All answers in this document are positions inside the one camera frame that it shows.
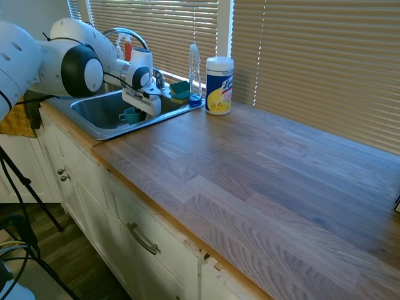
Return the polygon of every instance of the yellow towel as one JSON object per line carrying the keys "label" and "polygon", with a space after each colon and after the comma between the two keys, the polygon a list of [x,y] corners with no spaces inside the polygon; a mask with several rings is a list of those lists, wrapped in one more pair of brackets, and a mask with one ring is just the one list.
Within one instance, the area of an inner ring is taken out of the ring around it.
{"label": "yellow towel", "polygon": [[35,132],[25,115],[24,105],[15,105],[8,115],[0,122],[0,134],[12,134],[14,136],[27,136],[35,138]]}

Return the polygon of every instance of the stainless steel sink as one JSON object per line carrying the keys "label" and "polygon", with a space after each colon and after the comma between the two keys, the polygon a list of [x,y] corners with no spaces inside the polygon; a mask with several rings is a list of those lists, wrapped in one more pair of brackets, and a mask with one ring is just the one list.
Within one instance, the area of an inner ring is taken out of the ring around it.
{"label": "stainless steel sink", "polygon": [[159,116],[149,118],[143,113],[139,122],[130,125],[120,121],[118,118],[119,114],[122,114],[125,109],[132,107],[123,101],[121,91],[109,92],[85,99],[52,98],[47,102],[79,126],[85,133],[99,141],[115,138],[204,106],[204,100],[200,106],[191,107],[189,104],[180,105],[171,102],[168,96],[161,97],[161,114]]}

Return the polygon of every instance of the drawer handle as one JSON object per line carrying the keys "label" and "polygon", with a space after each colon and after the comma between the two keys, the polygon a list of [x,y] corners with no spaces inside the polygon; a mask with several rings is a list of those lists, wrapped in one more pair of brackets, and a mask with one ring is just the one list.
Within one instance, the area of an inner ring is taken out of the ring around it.
{"label": "drawer handle", "polygon": [[129,229],[129,232],[133,235],[135,240],[147,251],[149,251],[152,255],[157,254],[158,246],[157,244],[152,244],[152,245],[147,245],[145,241],[143,241],[138,234],[135,232],[135,229],[138,228],[138,225],[136,223],[129,224],[127,223],[127,228]]}

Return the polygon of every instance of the lysol wipes canister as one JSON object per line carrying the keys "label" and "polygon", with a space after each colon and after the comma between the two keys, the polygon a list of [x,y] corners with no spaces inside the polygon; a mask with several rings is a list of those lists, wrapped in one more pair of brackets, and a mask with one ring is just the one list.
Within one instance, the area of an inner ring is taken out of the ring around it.
{"label": "lysol wipes canister", "polygon": [[231,111],[233,59],[210,57],[206,69],[206,111],[209,114],[227,114]]}

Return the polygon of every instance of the blue cup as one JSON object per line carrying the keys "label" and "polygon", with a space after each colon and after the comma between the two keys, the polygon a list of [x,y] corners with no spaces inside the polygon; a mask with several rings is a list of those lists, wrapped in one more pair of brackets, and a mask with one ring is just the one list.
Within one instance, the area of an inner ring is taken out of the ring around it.
{"label": "blue cup", "polygon": [[129,125],[135,124],[140,121],[141,111],[136,107],[125,109],[123,114],[119,115],[121,121],[127,122]]}

